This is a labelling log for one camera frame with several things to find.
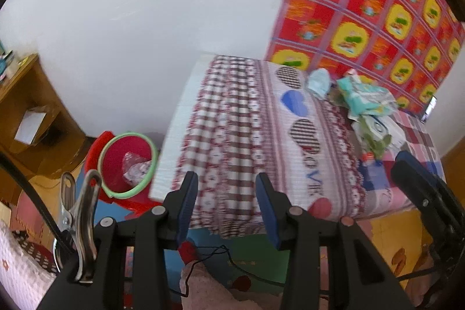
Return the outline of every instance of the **cloth hanging on wall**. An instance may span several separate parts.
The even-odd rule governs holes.
[[[267,60],[340,78],[356,68],[416,114],[449,73],[465,31],[445,0],[284,0]]]

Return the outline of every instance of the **black cable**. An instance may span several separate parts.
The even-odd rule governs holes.
[[[189,271],[189,274],[187,275],[187,277],[185,278],[185,293],[181,293],[181,292],[178,292],[174,289],[171,289],[170,288],[170,291],[177,294],[177,295],[180,295],[181,297],[184,297],[184,298],[187,298],[189,296],[189,285],[188,285],[188,281],[189,281],[189,278],[191,277],[192,275],[192,272],[194,271],[194,266],[198,263],[203,263],[204,261],[210,259],[212,256],[214,255],[223,255],[223,254],[227,254],[228,256],[228,259],[229,259],[229,262],[231,263],[231,265],[240,270],[241,272],[245,273],[247,276],[251,276],[252,278],[254,278],[255,280],[258,280],[258,281],[261,281],[262,283],[266,283],[266,284],[269,284],[269,285],[274,285],[274,286],[279,286],[281,288],[284,288],[284,284],[283,283],[278,283],[276,281],[271,281],[271,280],[267,280],[265,278],[262,278],[260,276],[257,276],[255,274],[253,274],[252,272],[249,272],[249,271],[246,271],[244,269],[242,269],[241,267],[239,267],[238,265],[236,265],[236,263],[234,263],[233,261],[233,258],[231,257],[231,252],[229,251],[229,248],[227,248],[224,244],[222,244],[221,246],[219,247],[213,247],[213,246],[197,246],[197,249],[201,249],[201,248],[213,248],[215,249],[212,253],[210,254],[207,254],[206,257],[204,257],[203,259],[201,260],[198,260],[196,262],[194,262],[194,264],[192,264],[191,266],[191,270]],[[321,291],[322,294],[329,294],[329,291]]]
[[[411,272],[406,275],[399,276],[397,277],[397,279],[399,281],[404,281],[404,280],[408,280],[408,279],[415,278],[415,277],[426,276],[431,273],[437,272],[437,270],[438,270],[437,267],[431,267],[431,268],[427,268],[424,270],[416,270],[415,272]]]
[[[27,181],[23,173],[3,154],[0,152],[0,168],[3,168],[15,182],[23,189],[26,195],[31,199],[32,203],[35,205],[36,209],[39,211],[40,215],[44,219],[48,228],[52,232],[53,236],[56,238],[57,243],[62,247],[67,253],[73,254],[73,249],[69,245],[68,241],[62,235],[60,229],[58,228],[55,220],[48,211],[44,202],[34,189],[34,187]]]

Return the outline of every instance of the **wooden shelf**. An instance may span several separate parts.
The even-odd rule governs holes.
[[[24,113],[35,107],[45,107],[46,116],[33,143],[15,141]],[[39,56],[30,55],[15,76],[0,85],[0,151],[27,179],[35,175],[56,179],[65,171],[73,171],[89,147],[90,139],[60,101]],[[0,170],[0,198],[15,204],[19,193],[15,181]]]
[[[10,80],[5,80],[0,85],[0,102],[5,98],[5,96],[10,92],[10,90],[18,83],[18,81],[27,74],[29,70],[32,69],[34,63],[39,59],[38,54],[31,54],[24,59],[23,65],[18,69],[15,76]]]

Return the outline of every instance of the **plastic bag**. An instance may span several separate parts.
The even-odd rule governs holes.
[[[307,79],[307,90],[320,100],[326,99],[326,94],[331,88],[329,71],[319,68],[310,73]]]
[[[355,70],[350,70],[337,83],[349,106],[348,117],[352,120],[358,120],[360,115],[389,116],[398,108],[388,89],[362,83]]]
[[[147,174],[152,160],[147,160],[134,153],[126,153],[123,157],[123,177],[130,186],[137,186]]]

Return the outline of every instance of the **screw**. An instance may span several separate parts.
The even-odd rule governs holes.
[[[303,212],[303,209],[299,206],[291,206],[289,208],[289,213],[293,216],[300,216]]]
[[[161,216],[164,212],[166,212],[166,208],[162,205],[154,206],[152,208],[152,213],[156,216]]]
[[[102,225],[103,227],[108,227],[108,226],[111,226],[112,224],[113,224],[113,218],[111,217],[104,217],[100,221],[100,225]]]
[[[354,220],[352,217],[344,216],[341,218],[341,223],[344,226],[352,226],[354,224]]]

